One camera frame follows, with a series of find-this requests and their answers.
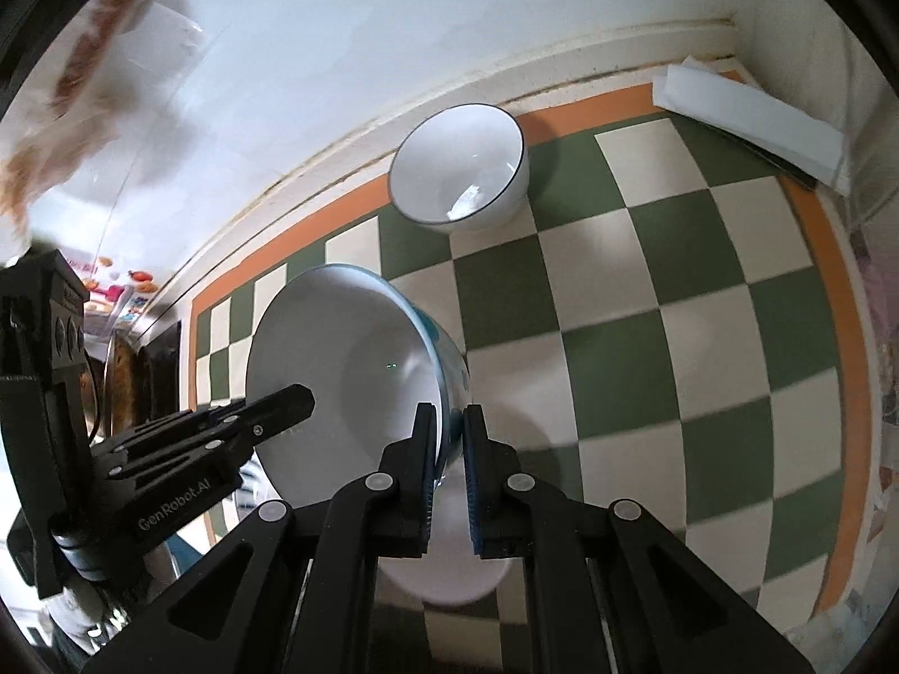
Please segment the white folded cloth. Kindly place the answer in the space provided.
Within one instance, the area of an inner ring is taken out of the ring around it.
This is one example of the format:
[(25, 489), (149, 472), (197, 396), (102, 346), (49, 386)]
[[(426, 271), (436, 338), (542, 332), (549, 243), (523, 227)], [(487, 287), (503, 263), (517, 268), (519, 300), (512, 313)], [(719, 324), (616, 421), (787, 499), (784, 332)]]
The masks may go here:
[(754, 144), (839, 195), (850, 195), (846, 136), (760, 88), (728, 79), (687, 58), (652, 79), (652, 102)]

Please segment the plastic bag red contents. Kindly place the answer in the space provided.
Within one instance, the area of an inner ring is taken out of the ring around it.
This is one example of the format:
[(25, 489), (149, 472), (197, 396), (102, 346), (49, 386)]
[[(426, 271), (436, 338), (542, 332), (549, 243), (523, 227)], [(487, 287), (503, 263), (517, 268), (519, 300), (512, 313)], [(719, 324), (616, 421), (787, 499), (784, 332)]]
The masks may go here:
[(49, 110), (56, 119), (84, 98), (108, 58), (165, 81), (189, 66), (206, 38), (198, 23), (161, 0), (88, 0), (73, 25), (66, 58), (52, 78)]

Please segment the green white checkered tablecloth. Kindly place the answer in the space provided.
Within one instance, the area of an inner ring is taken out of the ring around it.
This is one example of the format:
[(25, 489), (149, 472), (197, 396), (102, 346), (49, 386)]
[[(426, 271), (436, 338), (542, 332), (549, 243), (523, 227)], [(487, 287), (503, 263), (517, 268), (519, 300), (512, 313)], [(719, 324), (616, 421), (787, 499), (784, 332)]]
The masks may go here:
[(575, 498), (631, 496), (774, 627), (843, 604), (875, 481), (867, 307), (817, 195), (648, 79), (523, 108), (530, 197), (445, 236), (390, 206), (383, 165), (314, 198), (192, 300), (183, 394), (246, 386), (289, 279), (355, 263), (436, 318), (529, 472)]

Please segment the plastic bag orange contents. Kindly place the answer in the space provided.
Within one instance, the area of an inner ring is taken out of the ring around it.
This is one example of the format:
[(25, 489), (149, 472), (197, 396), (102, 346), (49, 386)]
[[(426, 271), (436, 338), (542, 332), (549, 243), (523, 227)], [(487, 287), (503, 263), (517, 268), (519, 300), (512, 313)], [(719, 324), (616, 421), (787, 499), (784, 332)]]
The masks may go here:
[(29, 207), (75, 175), (84, 161), (117, 137), (109, 103), (88, 102), (38, 124), (2, 160), (2, 265), (12, 265), (32, 245)]

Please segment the black induction cooktop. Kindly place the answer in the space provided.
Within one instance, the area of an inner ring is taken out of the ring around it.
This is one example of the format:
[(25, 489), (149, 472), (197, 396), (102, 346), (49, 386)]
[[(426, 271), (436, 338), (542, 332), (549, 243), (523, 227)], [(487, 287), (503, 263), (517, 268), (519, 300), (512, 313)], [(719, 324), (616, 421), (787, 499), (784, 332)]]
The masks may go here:
[(137, 353), (137, 418), (158, 420), (180, 409), (181, 322), (160, 333)]

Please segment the white bowl dark rim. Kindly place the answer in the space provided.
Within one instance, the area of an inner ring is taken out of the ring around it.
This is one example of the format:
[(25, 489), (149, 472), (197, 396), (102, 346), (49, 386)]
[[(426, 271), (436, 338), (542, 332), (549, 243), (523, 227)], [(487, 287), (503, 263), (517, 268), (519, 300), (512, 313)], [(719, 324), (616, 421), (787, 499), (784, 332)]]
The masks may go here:
[(393, 207), (439, 233), (482, 231), (514, 219), (530, 181), (520, 122), (489, 103), (460, 103), (420, 122), (393, 155)]

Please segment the white bowl pink pattern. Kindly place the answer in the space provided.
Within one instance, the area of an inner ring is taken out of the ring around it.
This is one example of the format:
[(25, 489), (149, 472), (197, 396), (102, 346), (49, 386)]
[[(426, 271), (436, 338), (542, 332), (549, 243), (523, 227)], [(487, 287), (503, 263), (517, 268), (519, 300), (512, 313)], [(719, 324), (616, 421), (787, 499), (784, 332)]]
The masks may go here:
[(482, 560), (469, 537), (468, 494), (463, 461), (447, 468), (433, 496), (431, 534), (420, 558), (379, 558), (379, 570), (428, 604), (469, 604), (494, 592), (506, 577), (509, 558)]

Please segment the white bowl blue pattern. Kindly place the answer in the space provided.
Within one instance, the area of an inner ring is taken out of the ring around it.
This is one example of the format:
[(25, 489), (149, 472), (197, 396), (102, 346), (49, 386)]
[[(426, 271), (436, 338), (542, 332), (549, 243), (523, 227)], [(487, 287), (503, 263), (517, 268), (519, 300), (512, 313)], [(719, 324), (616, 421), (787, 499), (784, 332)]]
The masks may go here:
[(312, 416), (257, 446), (282, 499), (304, 507), (378, 467), (387, 444), (413, 431), (416, 409), (436, 409), (437, 467), (460, 453), (468, 368), (450, 335), (379, 275), (315, 266), (274, 297), (248, 355), (246, 399), (300, 384)]

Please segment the colourful wall stickers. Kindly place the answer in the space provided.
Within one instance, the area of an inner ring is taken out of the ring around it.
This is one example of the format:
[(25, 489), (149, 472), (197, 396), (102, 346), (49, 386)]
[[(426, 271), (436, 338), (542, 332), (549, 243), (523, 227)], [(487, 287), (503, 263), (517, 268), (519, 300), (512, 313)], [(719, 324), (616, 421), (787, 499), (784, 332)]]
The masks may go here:
[(148, 271), (124, 270), (111, 257), (70, 259), (71, 268), (87, 289), (85, 311), (116, 324), (131, 324), (145, 312), (160, 286)]

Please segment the black frying pan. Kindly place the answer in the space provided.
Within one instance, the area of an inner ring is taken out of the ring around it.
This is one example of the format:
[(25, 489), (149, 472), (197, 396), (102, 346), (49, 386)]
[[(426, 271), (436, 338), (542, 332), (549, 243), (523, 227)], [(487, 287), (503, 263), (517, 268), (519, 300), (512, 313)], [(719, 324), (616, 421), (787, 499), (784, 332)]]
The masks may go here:
[(93, 440), (107, 440), (142, 420), (139, 353), (122, 332), (111, 333), (105, 359), (87, 358), (85, 420)]

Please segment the white plate blue stripes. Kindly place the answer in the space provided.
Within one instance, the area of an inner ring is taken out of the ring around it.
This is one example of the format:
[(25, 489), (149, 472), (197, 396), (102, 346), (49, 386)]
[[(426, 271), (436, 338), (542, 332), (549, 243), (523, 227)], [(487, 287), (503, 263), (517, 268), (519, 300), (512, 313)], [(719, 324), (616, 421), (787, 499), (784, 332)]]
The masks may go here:
[(239, 469), (239, 487), (223, 500), (225, 528), (233, 530), (239, 522), (271, 498), (271, 485), (259, 458), (253, 455)]

